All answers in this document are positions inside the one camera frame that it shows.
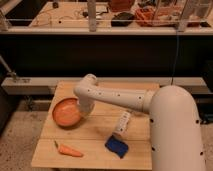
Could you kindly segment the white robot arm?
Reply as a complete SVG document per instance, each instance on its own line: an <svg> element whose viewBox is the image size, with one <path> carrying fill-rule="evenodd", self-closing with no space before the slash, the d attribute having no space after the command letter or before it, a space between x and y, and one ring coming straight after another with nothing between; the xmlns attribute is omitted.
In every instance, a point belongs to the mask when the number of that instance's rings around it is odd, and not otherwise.
<svg viewBox="0 0 213 171"><path fill-rule="evenodd" d="M95 101L149 114L152 171L206 171L197 105L184 88L104 88L97 85L95 75L88 74L73 92L85 115L92 111Z"/></svg>

